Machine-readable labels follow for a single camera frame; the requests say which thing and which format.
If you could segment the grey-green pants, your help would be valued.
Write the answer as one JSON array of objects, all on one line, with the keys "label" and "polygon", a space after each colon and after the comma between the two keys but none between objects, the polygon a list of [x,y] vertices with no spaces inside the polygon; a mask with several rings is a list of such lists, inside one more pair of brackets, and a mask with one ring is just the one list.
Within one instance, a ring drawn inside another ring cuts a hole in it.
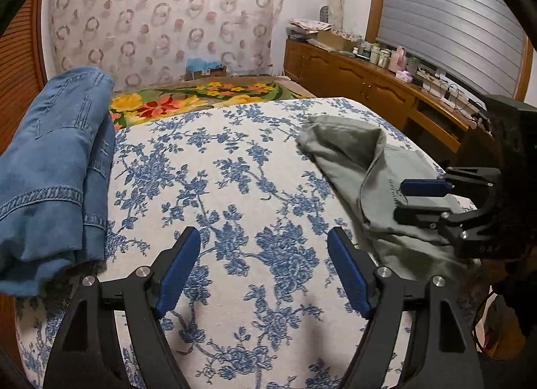
[{"label": "grey-green pants", "polygon": [[435,179],[424,155],[388,142],[384,130],[340,116],[309,116],[297,143],[349,205],[358,241],[400,277],[425,281],[441,275],[463,287],[473,282],[479,261],[455,256],[448,241],[429,226],[401,225],[396,207],[443,207],[459,213],[453,196],[410,198],[400,191],[405,179]]}]

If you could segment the long wooden sideboard cabinet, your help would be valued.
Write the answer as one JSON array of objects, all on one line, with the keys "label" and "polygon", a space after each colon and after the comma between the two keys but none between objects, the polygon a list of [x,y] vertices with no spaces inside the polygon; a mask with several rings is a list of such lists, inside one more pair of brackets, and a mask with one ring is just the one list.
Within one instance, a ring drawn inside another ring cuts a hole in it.
[{"label": "long wooden sideboard cabinet", "polygon": [[284,73],[318,98],[350,98],[384,118],[441,166],[496,166],[491,136],[390,71],[288,39]]}]

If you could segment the pink bottle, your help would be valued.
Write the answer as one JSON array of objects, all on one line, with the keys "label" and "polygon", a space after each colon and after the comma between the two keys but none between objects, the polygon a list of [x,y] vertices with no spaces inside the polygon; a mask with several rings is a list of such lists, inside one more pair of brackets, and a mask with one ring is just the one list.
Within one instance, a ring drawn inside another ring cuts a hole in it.
[{"label": "pink bottle", "polygon": [[406,68],[407,68],[406,49],[403,47],[397,47],[395,50],[391,51],[388,70],[390,70],[390,72],[392,73],[397,73],[398,71],[405,71]]}]

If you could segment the cardboard box on sideboard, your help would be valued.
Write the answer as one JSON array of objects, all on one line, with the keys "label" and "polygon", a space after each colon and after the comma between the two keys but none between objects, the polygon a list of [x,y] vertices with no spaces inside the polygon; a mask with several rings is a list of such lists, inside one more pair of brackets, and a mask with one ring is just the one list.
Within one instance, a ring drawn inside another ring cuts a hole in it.
[{"label": "cardboard box on sideboard", "polygon": [[317,42],[340,51],[353,51],[361,40],[361,36],[349,34],[341,30],[321,30],[317,33]]}]

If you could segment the blue floral white bedspread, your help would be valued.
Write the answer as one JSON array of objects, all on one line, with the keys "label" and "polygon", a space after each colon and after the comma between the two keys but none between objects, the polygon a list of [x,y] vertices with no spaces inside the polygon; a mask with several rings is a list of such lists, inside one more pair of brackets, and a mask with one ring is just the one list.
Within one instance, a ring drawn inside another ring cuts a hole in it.
[{"label": "blue floral white bedspread", "polygon": [[348,98],[220,107],[120,130],[108,192],[108,281],[150,265],[186,226],[201,250],[161,325],[194,388],[335,388],[365,330],[327,252],[353,214],[298,149],[313,115],[399,129]]}]

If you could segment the grey window roller blind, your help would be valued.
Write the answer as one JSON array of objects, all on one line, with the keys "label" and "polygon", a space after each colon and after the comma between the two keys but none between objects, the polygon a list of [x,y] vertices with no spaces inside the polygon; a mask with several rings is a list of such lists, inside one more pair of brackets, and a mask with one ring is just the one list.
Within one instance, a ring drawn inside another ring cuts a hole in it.
[{"label": "grey window roller blind", "polygon": [[377,40],[405,48],[481,94],[509,97],[523,38],[503,0],[383,0]]}]

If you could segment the folded floral cloth stack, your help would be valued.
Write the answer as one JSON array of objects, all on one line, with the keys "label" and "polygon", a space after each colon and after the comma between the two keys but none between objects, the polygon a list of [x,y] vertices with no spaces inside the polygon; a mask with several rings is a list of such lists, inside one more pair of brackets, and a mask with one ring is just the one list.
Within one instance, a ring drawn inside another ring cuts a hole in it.
[{"label": "folded floral cloth stack", "polygon": [[302,18],[290,18],[289,26],[294,26],[296,29],[303,30],[306,34],[314,34],[320,31],[330,31],[332,26],[329,23]]}]

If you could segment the folded blue denim jeans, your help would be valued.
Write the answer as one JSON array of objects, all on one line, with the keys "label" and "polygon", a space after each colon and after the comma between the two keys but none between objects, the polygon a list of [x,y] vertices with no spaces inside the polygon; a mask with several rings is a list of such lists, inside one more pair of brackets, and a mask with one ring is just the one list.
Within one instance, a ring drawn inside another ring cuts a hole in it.
[{"label": "folded blue denim jeans", "polygon": [[105,258],[115,150],[113,79],[97,67],[53,77],[1,155],[1,291],[30,297]]}]

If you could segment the box with blue cloth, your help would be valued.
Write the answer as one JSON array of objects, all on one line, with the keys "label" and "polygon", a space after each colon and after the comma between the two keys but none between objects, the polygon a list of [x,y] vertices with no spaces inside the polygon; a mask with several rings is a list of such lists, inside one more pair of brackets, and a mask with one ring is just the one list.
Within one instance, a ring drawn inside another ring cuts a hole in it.
[{"label": "box with blue cloth", "polygon": [[204,77],[226,76],[227,67],[218,61],[205,61],[202,58],[189,58],[184,79],[197,80]]}]

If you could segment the colourful flower blanket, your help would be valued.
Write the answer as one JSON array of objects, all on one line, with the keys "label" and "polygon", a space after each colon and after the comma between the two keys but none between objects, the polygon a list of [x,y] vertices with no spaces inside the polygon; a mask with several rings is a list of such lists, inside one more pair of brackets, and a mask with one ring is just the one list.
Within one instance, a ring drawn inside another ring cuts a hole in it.
[{"label": "colourful flower blanket", "polygon": [[188,112],[313,97],[286,76],[215,76],[117,94],[109,113],[119,130]]}]

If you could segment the brown louvered wooden wardrobe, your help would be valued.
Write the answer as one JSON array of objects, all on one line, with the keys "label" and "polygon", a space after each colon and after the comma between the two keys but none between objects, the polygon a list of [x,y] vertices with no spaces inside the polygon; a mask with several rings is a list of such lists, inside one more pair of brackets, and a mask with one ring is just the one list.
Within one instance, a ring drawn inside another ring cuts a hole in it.
[{"label": "brown louvered wooden wardrobe", "polygon": [[27,108],[46,84],[42,0],[27,0],[1,35],[1,150],[12,141]]}]

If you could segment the circle patterned sheer curtain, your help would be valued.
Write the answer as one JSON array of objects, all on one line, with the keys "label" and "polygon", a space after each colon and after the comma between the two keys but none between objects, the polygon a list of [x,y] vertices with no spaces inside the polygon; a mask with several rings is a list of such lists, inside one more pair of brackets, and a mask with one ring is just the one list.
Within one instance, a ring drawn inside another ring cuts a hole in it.
[{"label": "circle patterned sheer curtain", "polygon": [[115,90],[166,85],[188,62],[233,75],[272,70],[271,44],[284,0],[43,0],[46,74],[95,66]]}]

